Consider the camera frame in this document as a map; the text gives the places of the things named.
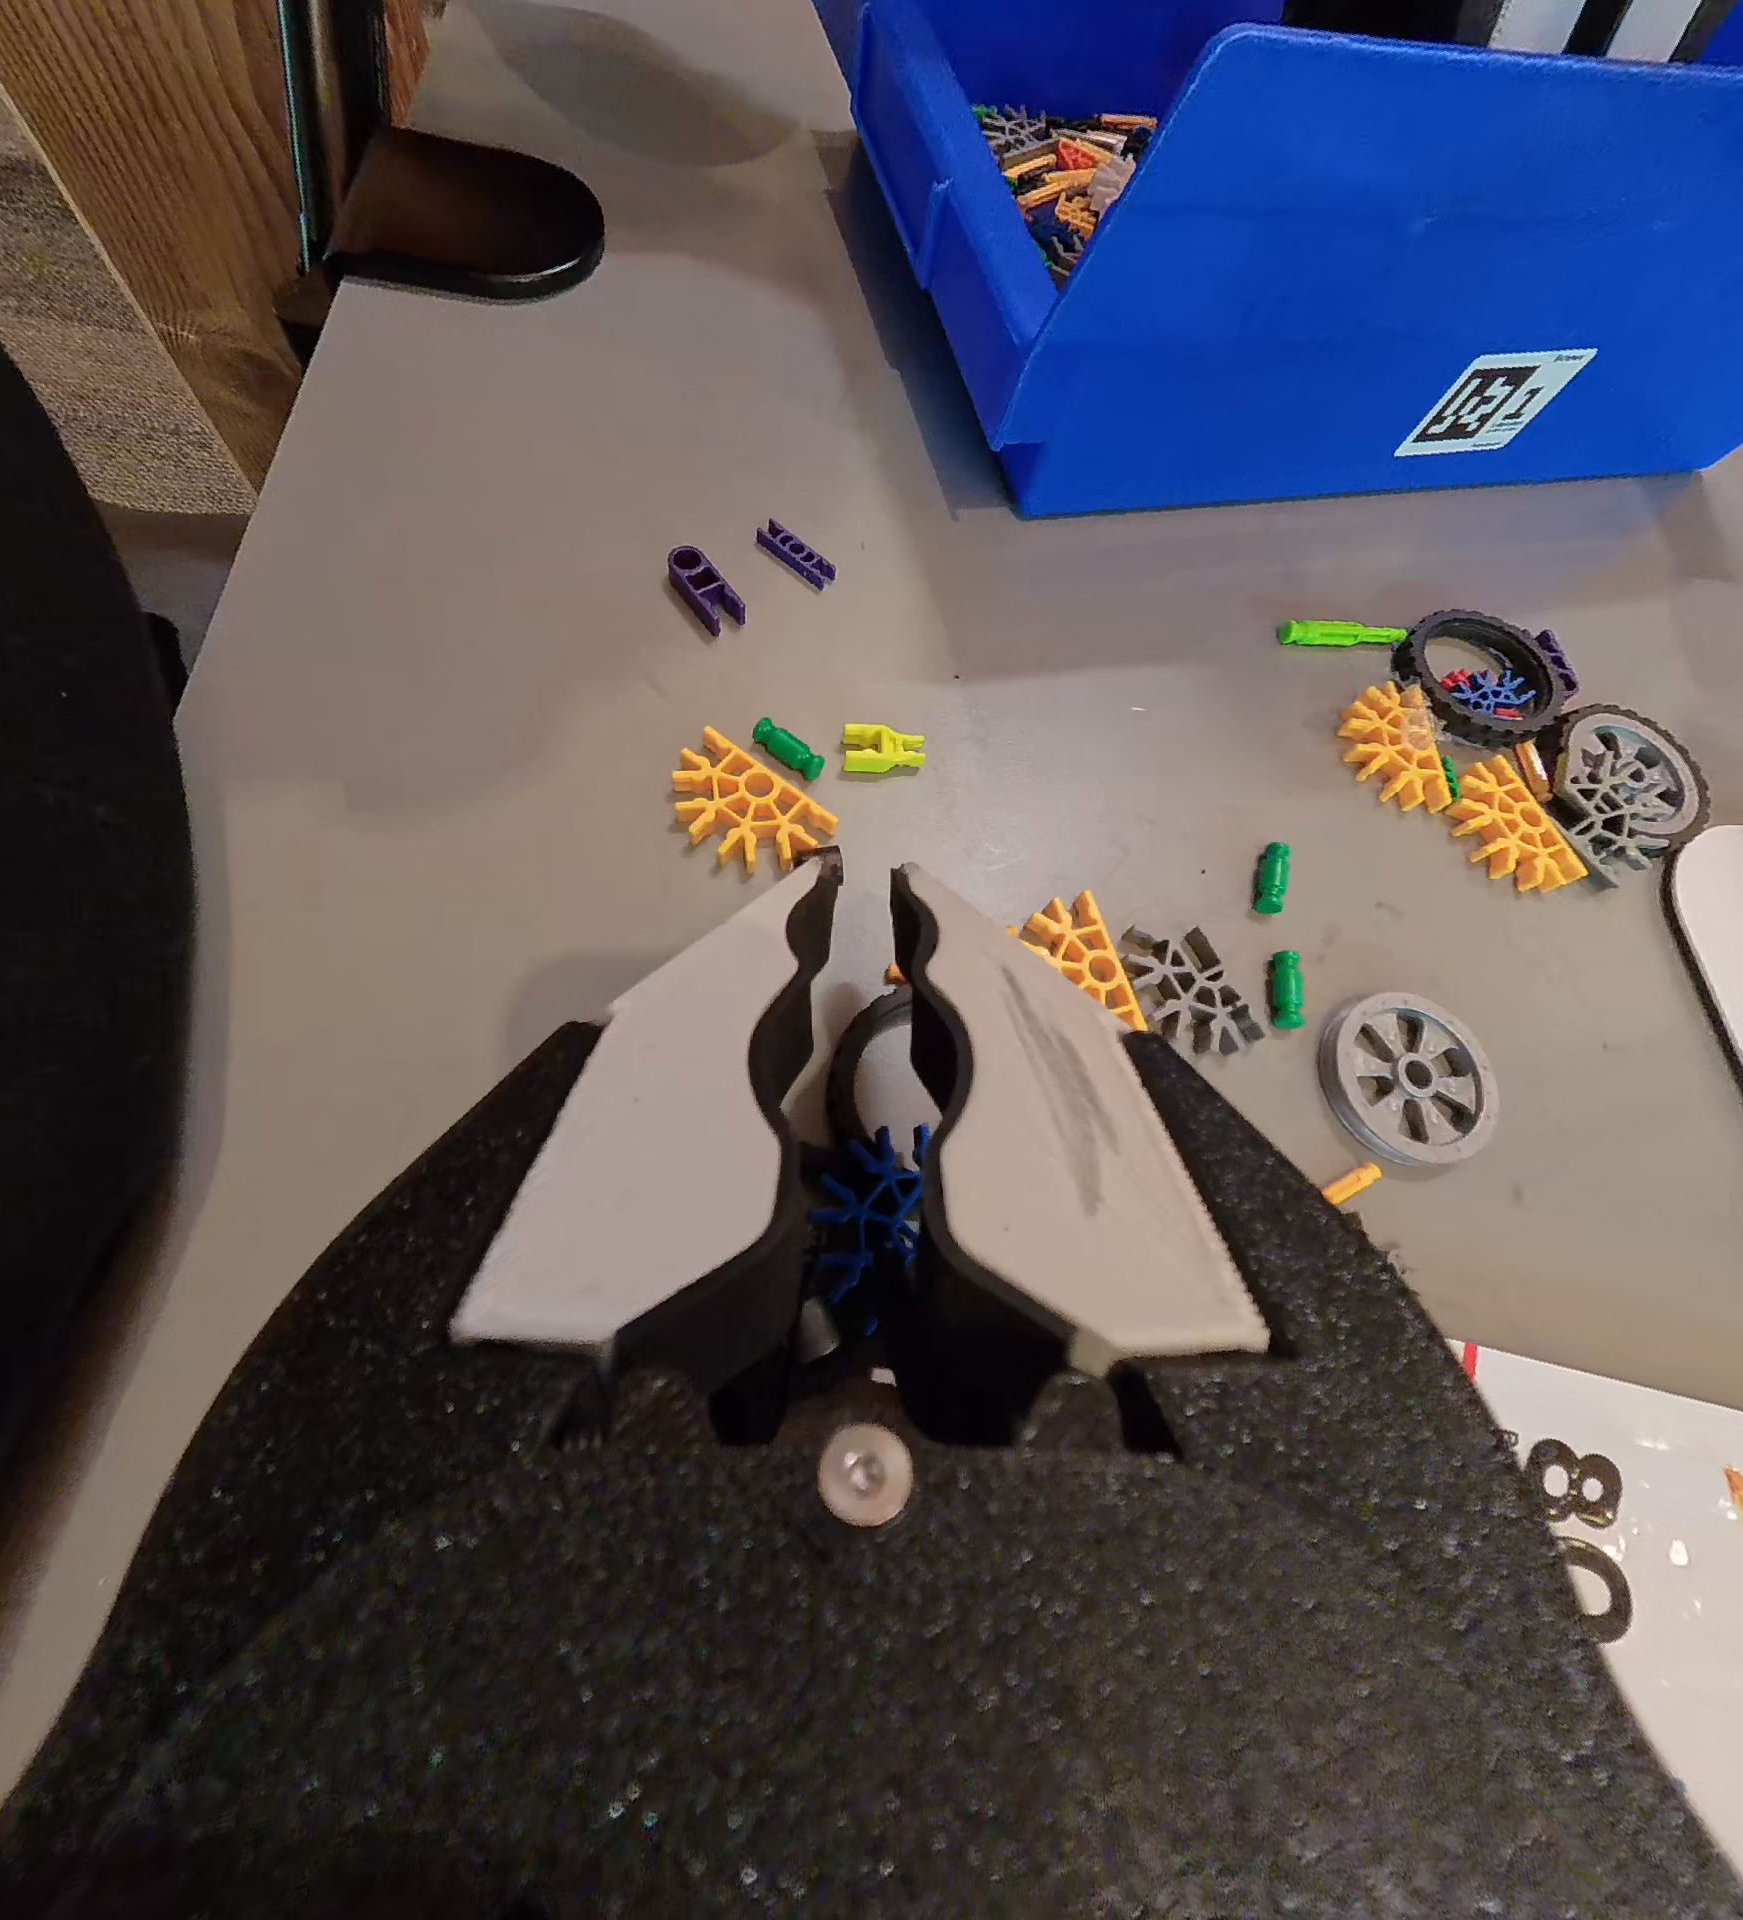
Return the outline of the printed toy set bag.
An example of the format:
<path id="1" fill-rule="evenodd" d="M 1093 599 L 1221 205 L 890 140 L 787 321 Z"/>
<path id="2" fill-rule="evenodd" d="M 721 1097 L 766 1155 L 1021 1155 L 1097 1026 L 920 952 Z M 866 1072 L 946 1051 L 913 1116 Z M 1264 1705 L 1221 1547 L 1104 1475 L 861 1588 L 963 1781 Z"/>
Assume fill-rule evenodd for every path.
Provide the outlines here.
<path id="1" fill-rule="evenodd" d="M 1743 1876 L 1743 1410 L 1455 1349 L 1633 1712 Z"/>

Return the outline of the yellow fan connector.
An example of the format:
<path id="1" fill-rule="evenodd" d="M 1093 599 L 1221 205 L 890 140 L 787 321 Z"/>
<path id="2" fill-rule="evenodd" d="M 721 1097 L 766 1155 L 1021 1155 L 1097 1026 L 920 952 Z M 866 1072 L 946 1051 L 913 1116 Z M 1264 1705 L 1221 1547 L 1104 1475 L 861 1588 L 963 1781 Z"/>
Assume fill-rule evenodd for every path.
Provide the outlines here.
<path id="1" fill-rule="evenodd" d="M 1021 925 L 1012 937 L 1040 952 L 1064 977 L 1080 987 L 1101 1010 L 1131 1031 L 1145 1031 L 1144 1005 L 1131 988 L 1124 954 L 1111 937 L 1097 898 L 1084 886 L 1070 905 L 1050 898 Z"/>
<path id="2" fill-rule="evenodd" d="M 1469 843 L 1469 858 L 1519 892 L 1544 896 L 1591 877 L 1509 755 L 1470 762 L 1446 813 L 1451 833 Z"/>
<path id="3" fill-rule="evenodd" d="M 1345 762 L 1401 810 L 1439 813 L 1455 800 L 1435 715 L 1421 684 L 1370 684 L 1337 721 Z"/>
<path id="4" fill-rule="evenodd" d="M 831 844 L 837 831 L 827 804 L 712 725 L 701 725 L 699 744 L 681 748 L 671 786 L 675 823 L 691 843 L 712 843 L 715 861 L 742 858 L 746 877 L 764 851 L 791 871 L 797 857 Z"/>

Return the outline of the large black rubber tire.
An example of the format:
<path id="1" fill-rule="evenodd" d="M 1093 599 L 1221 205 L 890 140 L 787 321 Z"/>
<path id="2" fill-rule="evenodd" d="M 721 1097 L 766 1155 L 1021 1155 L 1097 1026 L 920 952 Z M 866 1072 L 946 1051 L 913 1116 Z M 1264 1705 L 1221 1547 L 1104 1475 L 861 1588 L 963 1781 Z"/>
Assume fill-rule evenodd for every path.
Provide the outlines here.
<path id="1" fill-rule="evenodd" d="M 845 1149 L 852 1145 L 871 1145 L 876 1127 L 866 1124 L 856 1106 L 856 1067 L 866 1049 L 888 1029 L 912 1024 L 913 988 L 912 984 L 888 987 L 871 998 L 841 1031 L 827 1067 L 827 1124 L 831 1145 Z M 957 1090 L 957 1041 L 948 1010 L 936 998 L 924 998 L 923 1041 L 912 1041 L 913 1067 L 933 1100 L 933 1118 L 924 1124 L 927 1138 L 938 1137 L 946 1101 Z"/>

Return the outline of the grey wheel with tire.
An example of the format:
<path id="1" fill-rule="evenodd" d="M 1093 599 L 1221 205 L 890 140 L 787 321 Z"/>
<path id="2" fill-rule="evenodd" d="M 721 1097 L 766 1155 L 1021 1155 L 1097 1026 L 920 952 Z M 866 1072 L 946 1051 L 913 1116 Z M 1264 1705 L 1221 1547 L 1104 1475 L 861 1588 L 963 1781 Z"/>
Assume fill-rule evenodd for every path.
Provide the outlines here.
<path id="1" fill-rule="evenodd" d="M 1697 831 L 1702 831 L 1708 819 L 1708 788 L 1702 782 L 1697 761 L 1688 755 L 1688 748 L 1683 748 L 1676 731 L 1667 731 L 1659 721 L 1615 704 L 1577 707 L 1558 715 L 1557 722 L 1538 734 L 1538 747 L 1548 755 L 1548 778 L 1552 786 L 1548 810 L 1557 819 L 1558 831 L 1564 827 L 1557 810 L 1557 782 L 1562 779 L 1568 761 L 1582 755 L 1582 748 L 1591 747 L 1591 737 L 1595 731 L 1602 731 L 1605 737 L 1623 737 L 1627 744 L 1654 748 L 1654 755 L 1661 755 L 1661 761 L 1667 762 L 1667 771 L 1676 778 L 1678 813 L 1676 824 L 1670 827 L 1667 851 L 1659 857 L 1667 857 L 1670 851 L 1688 843 Z"/>

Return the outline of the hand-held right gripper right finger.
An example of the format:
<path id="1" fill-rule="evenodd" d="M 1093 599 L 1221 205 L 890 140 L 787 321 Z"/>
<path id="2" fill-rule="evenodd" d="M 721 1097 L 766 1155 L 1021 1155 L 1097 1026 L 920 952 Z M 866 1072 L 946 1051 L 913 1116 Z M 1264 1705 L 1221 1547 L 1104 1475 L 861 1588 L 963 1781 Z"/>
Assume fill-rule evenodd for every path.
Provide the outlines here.
<path id="1" fill-rule="evenodd" d="M 1139 1065 L 1179 1067 L 923 864 L 890 872 L 909 1059 L 938 1124 L 890 1304 L 909 1415 L 1011 1445 L 1059 1373 L 1264 1356 L 1270 1328 Z"/>

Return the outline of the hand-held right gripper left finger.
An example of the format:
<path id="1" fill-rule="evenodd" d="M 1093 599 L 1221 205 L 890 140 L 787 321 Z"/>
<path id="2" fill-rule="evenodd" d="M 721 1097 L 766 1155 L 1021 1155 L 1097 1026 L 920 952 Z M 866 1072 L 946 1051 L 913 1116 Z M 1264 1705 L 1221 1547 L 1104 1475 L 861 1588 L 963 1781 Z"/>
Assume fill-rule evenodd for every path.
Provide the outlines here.
<path id="1" fill-rule="evenodd" d="M 784 1100 L 811 1059 L 837 857 L 555 1041 L 583 1045 L 545 1142 L 452 1309 L 450 1339 L 681 1373 L 723 1441 L 777 1432 L 808 1212 Z"/>

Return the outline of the blue plastic parts bin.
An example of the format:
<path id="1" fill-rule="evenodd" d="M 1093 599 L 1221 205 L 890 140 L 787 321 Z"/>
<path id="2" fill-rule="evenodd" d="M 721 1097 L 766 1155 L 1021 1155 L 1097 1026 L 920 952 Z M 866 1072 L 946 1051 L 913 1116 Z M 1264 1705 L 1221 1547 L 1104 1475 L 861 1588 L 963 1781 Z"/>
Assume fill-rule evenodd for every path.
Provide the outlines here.
<path id="1" fill-rule="evenodd" d="M 1743 6 L 1701 61 L 1267 3 L 817 3 L 1023 513 L 1711 467 L 1743 443 Z M 972 105 L 1159 127 L 1059 287 Z"/>

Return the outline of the grey spoked wheel hub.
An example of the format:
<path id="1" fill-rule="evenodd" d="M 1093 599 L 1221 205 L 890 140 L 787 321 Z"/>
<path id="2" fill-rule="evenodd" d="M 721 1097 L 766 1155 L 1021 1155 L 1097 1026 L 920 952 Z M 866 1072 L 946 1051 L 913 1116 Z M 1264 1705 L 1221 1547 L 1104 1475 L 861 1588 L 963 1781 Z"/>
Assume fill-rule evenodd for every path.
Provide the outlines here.
<path id="1" fill-rule="evenodd" d="M 1337 1121 L 1380 1159 L 1451 1168 L 1493 1138 L 1499 1084 L 1476 1034 L 1428 994 L 1345 1001 L 1319 1036 Z"/>

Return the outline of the small black rubber tire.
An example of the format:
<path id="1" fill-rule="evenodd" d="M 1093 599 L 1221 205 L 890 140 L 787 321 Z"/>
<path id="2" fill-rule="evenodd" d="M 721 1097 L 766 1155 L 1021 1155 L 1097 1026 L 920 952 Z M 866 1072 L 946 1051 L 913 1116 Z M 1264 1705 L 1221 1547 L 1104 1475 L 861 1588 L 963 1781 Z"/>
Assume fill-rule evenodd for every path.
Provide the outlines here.
<path id="1" fill-rule="evenodd" d="M 1479 748 L 1511 748 L 1536 741 L 1571 704 L 1557 698 L 1548 662 L 1533 649 L 1530 631 L 1482 611 L 1432 611 L 1393 649 L 1393 673 L 1427 690 L 1435 721 L 1456 741 Z M 1533 704 L 1523 718 L 1482 718 L 1448 704 L 1442 677 L 1506 667 L 1533 684 Z"/>

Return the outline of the grey snowflake connector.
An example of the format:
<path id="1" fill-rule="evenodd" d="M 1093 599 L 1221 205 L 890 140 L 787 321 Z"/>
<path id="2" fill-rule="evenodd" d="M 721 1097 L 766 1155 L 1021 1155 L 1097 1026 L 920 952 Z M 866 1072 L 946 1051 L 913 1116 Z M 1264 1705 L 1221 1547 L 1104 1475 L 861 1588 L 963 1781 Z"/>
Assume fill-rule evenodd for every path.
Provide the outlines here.
<path id="1" fill-rule="evenodd" d="M 1678 782 L 1654 748 L 1595 731 L 1557 782 L 1564 838 L 1591 879 L 1615 886 L 1667 851 Z"/>

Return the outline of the dark grey fan connector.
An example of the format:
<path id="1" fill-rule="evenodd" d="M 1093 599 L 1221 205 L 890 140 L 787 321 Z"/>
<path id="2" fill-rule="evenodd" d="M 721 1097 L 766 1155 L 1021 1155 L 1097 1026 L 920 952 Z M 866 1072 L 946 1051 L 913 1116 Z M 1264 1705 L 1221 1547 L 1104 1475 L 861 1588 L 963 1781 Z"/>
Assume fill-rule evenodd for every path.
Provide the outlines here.
<path id="1" fill-rule="evenodd" d="M 1229 1058 L 1264 1041 L 1262 1021 L 1231 984 L 1202 927 L 1189 927 L 1179 935 L 1127 927 L 1121 952 L 1148 1026 L 1179 1053 Z"/>

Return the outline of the black desk clamp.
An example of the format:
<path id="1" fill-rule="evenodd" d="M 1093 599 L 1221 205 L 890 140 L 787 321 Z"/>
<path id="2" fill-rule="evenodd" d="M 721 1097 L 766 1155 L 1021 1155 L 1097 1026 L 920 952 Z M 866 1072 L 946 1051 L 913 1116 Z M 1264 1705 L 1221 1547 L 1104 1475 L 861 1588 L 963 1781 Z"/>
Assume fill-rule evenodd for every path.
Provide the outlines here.
<path id="1" fill-rule="evenodd" d="M 596 269 L 603 205 L 571 170 L 381 123 L 334 218 L 324 269 L 474 298 L 555 297 Z"/>

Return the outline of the pile of toy building pieces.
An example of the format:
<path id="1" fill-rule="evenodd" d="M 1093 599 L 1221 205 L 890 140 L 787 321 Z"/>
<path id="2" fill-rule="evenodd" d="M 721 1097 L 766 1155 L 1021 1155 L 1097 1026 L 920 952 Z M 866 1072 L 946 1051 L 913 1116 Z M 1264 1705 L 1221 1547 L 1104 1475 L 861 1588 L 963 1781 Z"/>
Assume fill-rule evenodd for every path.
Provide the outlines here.
<path id="1" fill-rule="evenodd" d="M 1023 105 L 972 105 L 970 113 L 1050 280 L 1064 287 L 1128 189 L 1159 117 L 1064 115 Z"/>

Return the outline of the blue snowflake connector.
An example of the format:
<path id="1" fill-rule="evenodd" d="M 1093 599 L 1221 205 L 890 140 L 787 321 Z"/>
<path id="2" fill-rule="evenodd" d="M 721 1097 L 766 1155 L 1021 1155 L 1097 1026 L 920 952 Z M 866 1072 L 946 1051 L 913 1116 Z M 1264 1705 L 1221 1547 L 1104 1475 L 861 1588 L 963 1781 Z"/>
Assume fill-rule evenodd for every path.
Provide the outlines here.
<path id="1" fill-rule="evenodd" d="M 906 1152 L 876 1127 L 814 1162 L 808 1288 L 845 1339 L 880 1332 L 913 1281 L 927 1138 L 931 1130 L 917 1127 Z"/>

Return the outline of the wooden partition panel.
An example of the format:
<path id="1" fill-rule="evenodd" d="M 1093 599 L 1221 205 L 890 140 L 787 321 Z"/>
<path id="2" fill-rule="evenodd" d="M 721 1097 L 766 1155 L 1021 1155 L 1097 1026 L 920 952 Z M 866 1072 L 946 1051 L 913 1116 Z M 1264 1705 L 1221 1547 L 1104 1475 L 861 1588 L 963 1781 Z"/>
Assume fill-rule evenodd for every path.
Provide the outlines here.
<path id="1" fill-rule="evenodd" d="M 0 98 L 248 488 L 300 389 L 285 298 L 440 3 L 0 3 Z"/>

